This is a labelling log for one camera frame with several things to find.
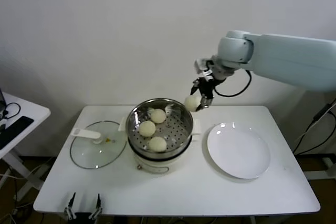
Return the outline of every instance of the white wall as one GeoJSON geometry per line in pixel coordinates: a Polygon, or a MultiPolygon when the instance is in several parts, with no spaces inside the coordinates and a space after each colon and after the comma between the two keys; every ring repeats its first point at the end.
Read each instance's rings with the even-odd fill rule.
{"type": "MultiPolygon", "coordinates": [[[[86,104],[137,104],[154,97],[183,101],[196,78],[193,61],[215,53],[228,30],[336,39],[333,3],[0,0],[0,87],[51,109],[50,118],[19,150],[58,153],[86,104]]],[[[324,103],[322,94],[253,77],[243,95],[215,103],[267,105],[289,137],[303,130],[324,103]],[[311,108],[293,115],[306,97],[314,101],[311,108]]],[[[240,71],[219,89],[234,93],[246,81],[240,71]]]]}

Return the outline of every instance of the black cable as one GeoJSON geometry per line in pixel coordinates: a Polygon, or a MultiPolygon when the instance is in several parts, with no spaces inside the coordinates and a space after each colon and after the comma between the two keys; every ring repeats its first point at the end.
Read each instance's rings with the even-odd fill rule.
{"type": "Polygon", "coordinates": [[[236,96],[240,95],[241,93],[243,93],[243,92],[250,86],[250,84],[251,84],[251,82],[252,82],[252,75],[251,75],[251,72],[248,71],[248,70],[245,70],[245,71],[246,71],[246,73],[247,73],[248,76],[249,76],[249,80],[248,80],[248,83],[246,84],[246,86],[245,86],[240,92],[238,92],[238,93],[236,93],[236,94],[226,95],[226,94],[221,94],[221,93],[219,93],[219,92],[216,90],[216,87],[214,87],[214,90],[215,90],[216,94],[218,94],[220,97],[236,97],[236,96]]]}
{"type": "Polygon", "coordinates": [[[215,217],[214,219],[212,219],[211,221],[209,221],[209,222],[207,222],[207,223],[205,223],[205,224],[212,224],[212,223],[214,223],[214,222],[217,220],[217,218],[218,218],[218,217],[215,217]]]}
{"type": "MultiPolygon", "coordinates": [[[[307,130],[309,130],[309,128],[313,125],[314,122],[315,122],[314,120],[311,121],[311,123],[310,123],[310,124],[308,125],[308,127],[306,128],[305,132],[307,132],[307,130]]],[[[301,142],[302,142],[302,140],[303,140],[303,138],[304,138],[305,136],[306,136],[306,135],[303,135],[303,136],[300,138],[300,141],[299,141],[298,145],[295,147],[293,153],[299,148],[299,146],[301,145],[301,142]]]]}
{"type": "MultiPolygon", "coordinates": [[[[15,177],[14,171],[12,170],[11,166],[8,165],[8,164],[7,164],[7,166],[8,166],[8,169],[10,170],[12,176],[15,177]]],[[[16,182],[16,179],[13,179],[13,181],[14,181],[14,193],[15,193],[14,208],[16,208],[16,206],[17,206],[17,182],[16,182]]]]}
{"type": "Polygon", "coordinates": [[[322,143],[320,143],[319,145],[316,145],[316,146],[314,146],[313,148],[310,148],[309,150],[306,150],[306,151],[304,151],[304,152],[300,152],[300,153],[297,154],[297,155],[301,155],[301,154],[303,154],[303,153],[312,151],[312,150],[314,150],[314,149],[320,147],[320,146],[323,145],[324,143],[326,143],[326,142],[329,140],[329,138],[331,138],[331,136],[332,136],[332,135],[334,134],[334,132],[336,131],[336,116],[335,116],[334,113],[332,113],[331,111],[328,111],[328,114],[330,114],[330,115],[334,118],[334,120],[335,120],[335,125],[334,125],[334,128],[332,129],[332,132],[330,133],[330,135],[326,138],[326,140],[324,140],[324,141],[323,141],[322,143]]]}
{"type": "Polygon", "coordinates": [[[16,223],[25,223],[33,213],[33,204],[22,203],[12,214],[16,223]]]}
{"type": "Polygon", "coordinates": [[[20,111],[21,111],[21,106],[20,106],[20,104],[18,104],[18,103],[16,103],[16,102],[11,102],[11,103],[7,104],[6,107],[5,107],[5,109],[4,109],[4,111],[6,111],[7,108],[8,108],[10,105],[13,105],[13,104],[17,105],[18,108],[19,108],[18,111],[16,112],[16,114],[11,115],[10,117],[4,117],[4,115],[3,115],[3,118],[11,119],[11,118],[15,117],[16,115],[19,115],[19,113],[20,113],[20,111]]]}
{"type": "Polygon", "coordinates": [[[44,214],[42,214],[42,218],[41,218],[40,224],[42,224],[43,220],[44,220],[44,214]]]}

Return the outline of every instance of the floor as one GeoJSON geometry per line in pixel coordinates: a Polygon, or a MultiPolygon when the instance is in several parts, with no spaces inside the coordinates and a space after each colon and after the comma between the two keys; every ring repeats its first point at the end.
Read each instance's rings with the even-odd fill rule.
{"type": "MultiPolygon", "coordinates": [[[[37,165],[44,163],[45,161],[37,160],[25,160],[24,164],[29,168],[33,169],[37,165]]],[[[324,169],[324,164],[317,158],[301,158],[299,163],[303,170],[321,170],[324,169]]],[[[7,165],[3,161],[0,161],[0,174],[5,173],[7,170],[7,165]]],[[[6,183],[0,189],[0,224],[11,223],[10,217],[3,218],[8,213],[11,213],[14,209],[15,201],[13,200],[15,192],[15,181],[17,189],[20,189],[24,185],[24,180],[14,180],[8,179],[6,183]]],[[[336,180],[314,180],[310,182],[315,194],[317,195],[321,210],[315,214],[308,215],[296,215],[292,216],[283,224],[294,224],[294,223],[313,223],[313,224],[330,224],[336,223],[336,180]]],[[[66,223],[58,215],[53,214],[41,214],[35,212],[32,208],[32,203],[36,198],[38,191],[35,189],[30,190],[30,192],[25,196],[25,198],[17,203],[17,207],[28,204],[28,206],[18,208],[20,211],[14,215],[15,222],[25,223],[25,224],[63,224],[66,223]]],[[[257,223],[263,221],[265,217],[257,217],[257,223]]],[[[140,217],[100,217],[98,219],[98,224],[108,224],[108,223],[120,223],[120,224],[140,224],[140,217]]],[[[142,224],[248,224],[250,223],[247,217],[219,217],[214,218],[155,218],[155,217],[145,217],[142,220],[142,224]]]]}

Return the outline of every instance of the pot handle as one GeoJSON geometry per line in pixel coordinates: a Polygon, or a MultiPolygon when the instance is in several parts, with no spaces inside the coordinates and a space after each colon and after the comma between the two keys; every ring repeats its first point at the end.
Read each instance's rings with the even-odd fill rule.
{"type": "Polygon", "coordinates": [[[194,136],[194,135],[201,135],[201,133],[202,133],[201,123],[199,119],[194,119],[194,127],[191,134],[194,136]]]}

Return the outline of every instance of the table leg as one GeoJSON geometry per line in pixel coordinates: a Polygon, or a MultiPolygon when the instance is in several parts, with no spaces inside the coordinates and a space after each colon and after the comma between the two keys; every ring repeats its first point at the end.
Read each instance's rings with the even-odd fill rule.
{"type": "MultiPolygon", "coordinates": [[[[11,154],[14,156],[14,157],[16,157],[16,159],[18,159],[21,163],[23,162],[22,160],[21,160],[21,158],[19,158],[19,156],[17,155],[17,152],[14,150],[14,149],[12,149],[11,151],[11,154]]],[[[5,172],[5,175],[9,175],[10,174],[10,169],[7,169],[7,171],[5,172]]],[[[5,184],[5,182],[6,182],[6,180],[7,180],[7,176],[3,176],[1,179],[0,179],[0,188],[5,184]]]]}
{"type": "Polygon", "coordinates": [[[308,180],[336,179],[336,164],[334,164],[329,158],[324,158],[323,161],[327,165],[328,169],[304,172],[308,180]]]}
{"type": "MultiPolygon", "coordinates": [[[[4,157],[3,160],[10,165],[13,169],[15,169],[19,174],[21,174],[23,177],[27,177],[27,180],[30,184],[30,187],[34,187],[37,190],[40,190],[42,185],[43,185],[43,181],[40,180],[38,177],[36,177],[34,174],[30,173],[30,170],[28,170],[22,163],[21,160],[19,158],[17,158],[17,156],[15,154],[12,154],[11,152],[8,152],[4,157]]],[[[23,186],[21,193],[17,195],[17,200],[20,201],[22,199],[22,197],[24,196],[23,192],[24,191],[28,191],[27,187],[23,186]]]]}
{"type": "MultiPolygon", "coordinates": [[[[7,171],[4,173],[4,175],[9,175],[10,174],[10,171],[9,169],[7,169],[7,171]]],[[[4,185],[4,183],[6,182],[8,177],[6,176],[3,176],[1,179],[0,179],[0,188],[4,185]]]]}
{"type": "MultiPolygon", "coordinates": [[[[49,165],[43,165],[41,166],[37,172],[34,174],[35,177],[39,178],[42,177],[42,175],[48,171],[50,168],[49,165]]],[[[14,196],[17,197],[17,201],[21,201],[22,198],[29,192],[29,190],[33,187],[33,185],[30,182],[27,182],[21,189],[17,192],[17,195],[14,196]]]]}
{"type": "Polygon", "coordinates": [[[257,224],[256,218],[254,216],[250,216],[250,223],[251,224],[257,224]]]}

